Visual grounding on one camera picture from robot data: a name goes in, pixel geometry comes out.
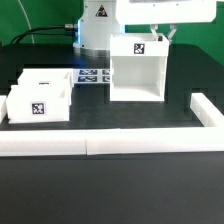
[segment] white box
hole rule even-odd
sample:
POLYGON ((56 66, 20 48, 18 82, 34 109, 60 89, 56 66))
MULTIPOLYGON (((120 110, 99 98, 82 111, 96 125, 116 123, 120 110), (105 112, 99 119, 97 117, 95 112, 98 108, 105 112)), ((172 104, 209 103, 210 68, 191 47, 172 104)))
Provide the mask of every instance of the white box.
POLYGON ((53 81, 66 80, 68 82, 70 93, 74 85, 73 69, 67 68, 31 68, 23 69, 23 73, 18 78, 18 84, 28 85, 30 82, 51 84, 53 81))
POLYGON ((169 41, 159 36, 111 35, 111 101, 164 101, 169 41))
POLYGON ((68 91, 63 83, 53 88, 11 86, 6 100, 9 123, 69 121, 68 91))
POLYGON ((0 123, 4 119, 6 113, 6 96, 0 96, 0 123))

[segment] white cardboard box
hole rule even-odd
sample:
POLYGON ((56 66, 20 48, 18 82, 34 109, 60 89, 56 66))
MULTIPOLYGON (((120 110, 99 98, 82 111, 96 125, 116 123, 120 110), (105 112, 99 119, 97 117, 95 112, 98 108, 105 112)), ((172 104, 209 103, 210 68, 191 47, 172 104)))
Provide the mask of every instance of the white cardboard box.
POLYGON ((10 123, 69 121, 66 85, 35 87, 11 86, 6 100, 10 123))
POLYGON ((164 101, 169 41, 159 36, 111 35, 111 101, 164 101))

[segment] table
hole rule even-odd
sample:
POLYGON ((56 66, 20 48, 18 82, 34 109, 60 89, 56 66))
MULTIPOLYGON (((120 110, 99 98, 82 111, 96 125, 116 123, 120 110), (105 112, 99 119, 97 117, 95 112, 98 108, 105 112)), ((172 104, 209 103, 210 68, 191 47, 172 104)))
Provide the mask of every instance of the table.
MULTIPOLYGON (((13 45, 0 53, 0 93, 23 67, 108 68, 70 46, 13 45)), ((166 103, 110 103, 109 87, 75 86, 71 122, 9 125, 1 131, 200 127, 189 110, 203 92, 223 111, 224 69, 191 45, 170 48, 166 103)), ((224 153, 155 153, 0 159, 0 223, 224 222, 224 153)))

